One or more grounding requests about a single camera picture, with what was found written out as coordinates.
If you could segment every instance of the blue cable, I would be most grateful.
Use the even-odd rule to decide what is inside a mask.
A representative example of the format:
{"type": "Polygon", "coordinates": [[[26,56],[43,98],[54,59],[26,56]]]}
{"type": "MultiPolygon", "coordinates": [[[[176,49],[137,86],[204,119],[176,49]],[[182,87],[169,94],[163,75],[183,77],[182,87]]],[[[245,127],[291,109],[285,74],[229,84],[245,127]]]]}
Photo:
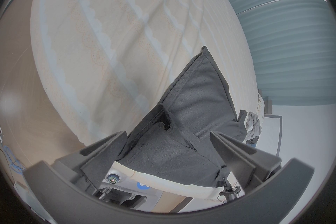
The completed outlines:
{"type": "Polygon", "coordinates": [[[4,153],[6,154],[7,159],[9,160],[9,167],[16,173],[22,175],[22,173],[26,170],[25,166],[15,158],[13,152],[10,150],[8,146],[3,146],[4,153]]]}

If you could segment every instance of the bed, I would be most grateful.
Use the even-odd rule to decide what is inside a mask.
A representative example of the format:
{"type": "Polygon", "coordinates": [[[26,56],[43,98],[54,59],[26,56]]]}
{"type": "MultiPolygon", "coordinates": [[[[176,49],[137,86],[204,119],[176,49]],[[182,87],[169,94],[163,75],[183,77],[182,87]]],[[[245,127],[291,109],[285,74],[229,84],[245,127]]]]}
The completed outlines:
{"type": "MultiPolygon", "coordinates": [[[[132,131],[203,46],[229,85],[236,114],[260,110],[250,50],[228,0],[33,0],[31,46],[50,101],[85,145],[132,131]]],[[[161,189],[209,199],[218,193],[200,188],[165,182],[161,189]]]]}

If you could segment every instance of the blue logo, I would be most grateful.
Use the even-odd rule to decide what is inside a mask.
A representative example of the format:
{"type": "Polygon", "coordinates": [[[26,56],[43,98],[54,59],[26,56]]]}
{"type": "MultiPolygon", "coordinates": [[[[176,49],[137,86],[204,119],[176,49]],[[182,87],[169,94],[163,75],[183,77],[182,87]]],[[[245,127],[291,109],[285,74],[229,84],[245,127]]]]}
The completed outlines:
{"type": "Polygon", "coordinates": [[[146,186],[146,185],[144,185],[144,184],[142,184],[142,183],[137,183],[137,185],[136,185],[139,189],[149,189],[150,187],[148,187],[148,186],[146,186]]]}

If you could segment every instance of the wooden floor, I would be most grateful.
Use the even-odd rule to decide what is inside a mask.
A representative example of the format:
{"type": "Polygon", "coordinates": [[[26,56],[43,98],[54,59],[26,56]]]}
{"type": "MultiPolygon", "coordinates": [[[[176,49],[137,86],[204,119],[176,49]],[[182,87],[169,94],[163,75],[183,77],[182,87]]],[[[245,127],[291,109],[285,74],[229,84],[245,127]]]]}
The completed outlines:
{"type": "MultiPolygon", "coordinates": [[[[32,0],[14,0],[0,20],[0,126],[4,145],[26,167],[42,159],[51,164],[84,147],[41,84],[31,48],[31,6],[32,0]]],[[[1,151],[0,161],[13,181],[23,183],[1,151]]]]}

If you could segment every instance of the black garment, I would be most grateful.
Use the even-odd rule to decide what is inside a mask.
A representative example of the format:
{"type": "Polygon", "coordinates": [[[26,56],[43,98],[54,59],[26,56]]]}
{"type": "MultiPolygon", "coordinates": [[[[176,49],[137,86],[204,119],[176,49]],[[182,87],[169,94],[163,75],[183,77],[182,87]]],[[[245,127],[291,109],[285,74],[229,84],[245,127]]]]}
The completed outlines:
{"type": "Polygon", "coordinates": [[[230,170],[210,142],[210,131],[243,141],[246,111],[237,119],[229,87],[206,47],[134,128],[120,164],[184,185],[223,186],[230,170]]]}

